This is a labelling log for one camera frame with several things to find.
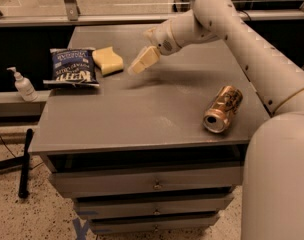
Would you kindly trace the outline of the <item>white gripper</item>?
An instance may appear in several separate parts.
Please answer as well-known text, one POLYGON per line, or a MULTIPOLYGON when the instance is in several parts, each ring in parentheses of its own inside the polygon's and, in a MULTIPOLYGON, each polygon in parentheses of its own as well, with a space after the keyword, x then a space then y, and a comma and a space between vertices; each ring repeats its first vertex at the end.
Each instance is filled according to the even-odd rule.
POLYGON ((136 75, 156 64, 161 55, 171 55, 178 52, 181 47, 174 39, 171 21, 165 21, 148 30, 143 35, 154 46, 145 46, 128 68, 130 75, 136 75))

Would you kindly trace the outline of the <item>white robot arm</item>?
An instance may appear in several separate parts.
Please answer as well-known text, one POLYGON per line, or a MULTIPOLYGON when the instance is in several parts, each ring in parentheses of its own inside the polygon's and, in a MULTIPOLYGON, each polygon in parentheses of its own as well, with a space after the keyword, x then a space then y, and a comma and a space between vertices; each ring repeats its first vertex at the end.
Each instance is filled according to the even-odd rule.
POLYGON ((270 116, 246 152, 241 240, 304 240, 304 71, 250 28, 231 0, 195 0, 145 34, 151 45, 129 66, 132 74, 189 44, 225 42, 270 116))

